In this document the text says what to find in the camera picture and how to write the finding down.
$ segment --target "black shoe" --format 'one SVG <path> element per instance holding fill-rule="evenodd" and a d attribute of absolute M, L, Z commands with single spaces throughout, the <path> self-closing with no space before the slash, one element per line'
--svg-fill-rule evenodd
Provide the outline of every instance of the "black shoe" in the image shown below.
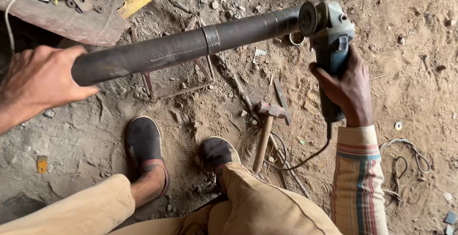
<path fill-rule="evenodd" d="M 227 140 L 218 136 L 203 141 L 202 151 L 213 171 L 228 162 L 240 163 L 237 150 Z"/>
<path fill-rule="evenodd" d="M 169 189 L 169 173 L 162 158 L 161 133 L 156 123 L 147 116 L 135 118 L 127 128 L 126 145 L 132 161 L 141 174 L 154 169 L 156 166 L 163 168 L 165 182 L 159 196 L 162 197 Z"/>

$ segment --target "hand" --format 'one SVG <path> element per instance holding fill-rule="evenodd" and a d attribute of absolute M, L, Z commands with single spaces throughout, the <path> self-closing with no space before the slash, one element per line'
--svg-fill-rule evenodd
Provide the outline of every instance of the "hand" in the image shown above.
<path fill-rule="evenodd" d="M 16 53 L 0 84 L 0 135 L 45 109 L 98 93 L 96 86 L 81 87 L 72 78 L 73 63 L 84 53 L 81 46 L 38 46 Z"/>
<path fill-rule="evenodd" d="M 331 77 L 322 68 L 317 68 L 316 63 L 311 63 L 309 68 L 329 99 L 342 109 L 347 118 L 347 127 L 367 127 L 374 124 L 369 71 L 354 44 L 349 46 L 347 70 L 342 77 Z"/>

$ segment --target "black steel pipe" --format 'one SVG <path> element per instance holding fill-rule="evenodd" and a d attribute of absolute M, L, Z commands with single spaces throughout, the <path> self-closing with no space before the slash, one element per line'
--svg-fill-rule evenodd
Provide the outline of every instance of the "black steel pipe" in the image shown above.
<path fill-rule="evenodd" d="M 201 56 L 299 31 L 301 6 L 114 47 L 78 57 L 72 68 L 80 86 L 150 72 Z"/>

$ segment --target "hammer head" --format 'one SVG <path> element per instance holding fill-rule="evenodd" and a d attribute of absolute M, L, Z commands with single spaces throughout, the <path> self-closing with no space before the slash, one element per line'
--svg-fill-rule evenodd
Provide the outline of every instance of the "hammer head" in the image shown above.
<path fill-rule="evenodd" d="M 266 102 L 259 102 L 257 105 L 257 112 L 262 115 L 271 115 L 276 118 L 283 119 L 286 115 L 286 110 L 275 104 L 269 104 Z"/>

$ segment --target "wooden hammer handle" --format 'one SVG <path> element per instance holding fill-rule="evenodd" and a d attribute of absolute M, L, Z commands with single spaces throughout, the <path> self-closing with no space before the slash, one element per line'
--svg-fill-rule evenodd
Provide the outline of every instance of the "wooden hammer handle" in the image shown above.
<path fill-rule="evenodd" d="M 262 163 L 264 162 L 264 155 L 266 154 L 267 143 L 269 142 L 270 130 L 272 129 L 273 116 L 268 116 L 264 121 L 264 126 L 260 133 L 260 140 L 258 144 L 258 150 L 256 151 L 256 158 L 253 164 L 253 171 L 260 172 L 262 169 Z"/>

